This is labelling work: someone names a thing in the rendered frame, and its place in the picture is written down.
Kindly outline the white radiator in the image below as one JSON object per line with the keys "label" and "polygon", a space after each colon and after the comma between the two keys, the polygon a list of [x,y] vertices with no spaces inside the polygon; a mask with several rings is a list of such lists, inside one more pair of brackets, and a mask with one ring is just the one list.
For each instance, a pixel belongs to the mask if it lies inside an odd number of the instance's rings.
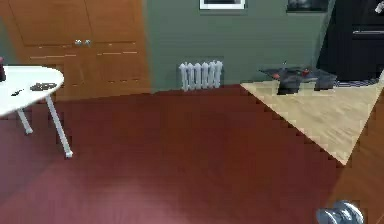
{"label": "white radiator", "polygon": [[181,89],[183,91],[219,88],[223,74],[223,63],[211,61],[203,63],[181,63]]}

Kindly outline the white framed picture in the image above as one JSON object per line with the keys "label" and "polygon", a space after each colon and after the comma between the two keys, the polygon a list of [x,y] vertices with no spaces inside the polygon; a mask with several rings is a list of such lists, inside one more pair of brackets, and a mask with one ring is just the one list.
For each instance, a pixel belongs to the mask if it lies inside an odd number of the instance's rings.
{"label": "white framed picture", "polygon": [[241,10],[246,0],[199,0],[201,10]]}

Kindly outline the dark glass coffee table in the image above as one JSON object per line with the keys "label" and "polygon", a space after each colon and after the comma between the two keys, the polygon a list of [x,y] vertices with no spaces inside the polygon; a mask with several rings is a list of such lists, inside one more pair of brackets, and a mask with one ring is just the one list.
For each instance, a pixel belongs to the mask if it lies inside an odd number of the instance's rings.
{"label": "dark glass coffee table", "polygon": [[[304,69],[309,70],[309,74],[302,75]],[[261,72],[279,81],[277,90],[278,95],[289,95],[299,92],[300,85],[303,83],[314,82],[314,91],[329,90],[334,87],[337,76],[321,69],[309,67],[281,67],[261,69]]]}

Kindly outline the orange wooden cupboard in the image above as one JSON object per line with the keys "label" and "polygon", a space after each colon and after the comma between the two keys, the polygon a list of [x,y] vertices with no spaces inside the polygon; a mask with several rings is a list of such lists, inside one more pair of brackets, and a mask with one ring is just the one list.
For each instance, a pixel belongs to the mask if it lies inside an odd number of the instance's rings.
{"label": "orange wooden cupboard", "polygon": [[0,0],[16,60],[64,75],[58,100],[148,93],[142,0]]}

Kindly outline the dark flat object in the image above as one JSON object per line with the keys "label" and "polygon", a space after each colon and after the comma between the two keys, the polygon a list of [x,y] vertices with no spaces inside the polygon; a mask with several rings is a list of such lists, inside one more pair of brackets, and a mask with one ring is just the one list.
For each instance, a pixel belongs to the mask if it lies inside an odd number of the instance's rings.
{"label": "dark flat object", "polygon": [[30,87],[31,91],[46,91],[57,86],[56,83],[35,83]]}

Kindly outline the dark framed picture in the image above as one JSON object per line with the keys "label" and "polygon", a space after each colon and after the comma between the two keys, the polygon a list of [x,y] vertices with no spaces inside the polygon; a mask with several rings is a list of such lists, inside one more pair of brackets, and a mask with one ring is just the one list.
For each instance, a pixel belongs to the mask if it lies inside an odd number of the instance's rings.
{"label": "dark framed picture", "polygon": [[329,0],[288,0],[287,12],[326,12]]}

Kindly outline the striped dark rug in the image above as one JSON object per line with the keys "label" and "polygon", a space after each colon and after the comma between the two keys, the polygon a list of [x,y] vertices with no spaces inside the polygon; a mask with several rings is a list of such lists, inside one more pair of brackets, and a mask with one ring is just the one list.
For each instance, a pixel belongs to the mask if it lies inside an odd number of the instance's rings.
{"label": "striped dark rug", "polygon": [[335,87],[364,87],[370,86],[379,83],[379,79],[369,79],[369,80],[357,80],[357,81],[338,81],[334,82]]}

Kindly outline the white round table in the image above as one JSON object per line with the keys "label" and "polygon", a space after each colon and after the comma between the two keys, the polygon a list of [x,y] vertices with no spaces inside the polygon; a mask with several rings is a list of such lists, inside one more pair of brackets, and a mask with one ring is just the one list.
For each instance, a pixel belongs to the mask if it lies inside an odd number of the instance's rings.
{"label": "white round table", "polygon": [[[16,112],[21,119],[26,134],[33,132],[24,108],[44,99],[55,124],[66,158],[71,158],[73,152],[57,115],[51,95],[64,83],[61,71],[45,66],[4,65],[6,80],[0,82],[0,117]],[[56,83],[57,86],[46,91],[31,91],[35,83]],[[17,90],[24,89],[19,95],[11,96]]]}

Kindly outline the grey round object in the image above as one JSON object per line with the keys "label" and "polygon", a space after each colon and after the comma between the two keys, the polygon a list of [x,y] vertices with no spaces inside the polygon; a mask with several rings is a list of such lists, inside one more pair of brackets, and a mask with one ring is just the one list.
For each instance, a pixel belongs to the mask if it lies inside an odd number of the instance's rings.
{"label": "grey round object", "polygon": [[365,218],[360,209],[347,200],[336,201],[332,208],[316,211],[318,224],[364,224]]}

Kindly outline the black cabinet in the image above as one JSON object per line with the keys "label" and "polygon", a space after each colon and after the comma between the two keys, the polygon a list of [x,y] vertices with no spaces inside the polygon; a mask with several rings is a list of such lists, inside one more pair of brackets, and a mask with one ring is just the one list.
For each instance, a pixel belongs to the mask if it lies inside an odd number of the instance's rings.
{"label": "black cabinet", "polygon": [[335,0],[316,67],[341,82],[384,70],[384,0]]}

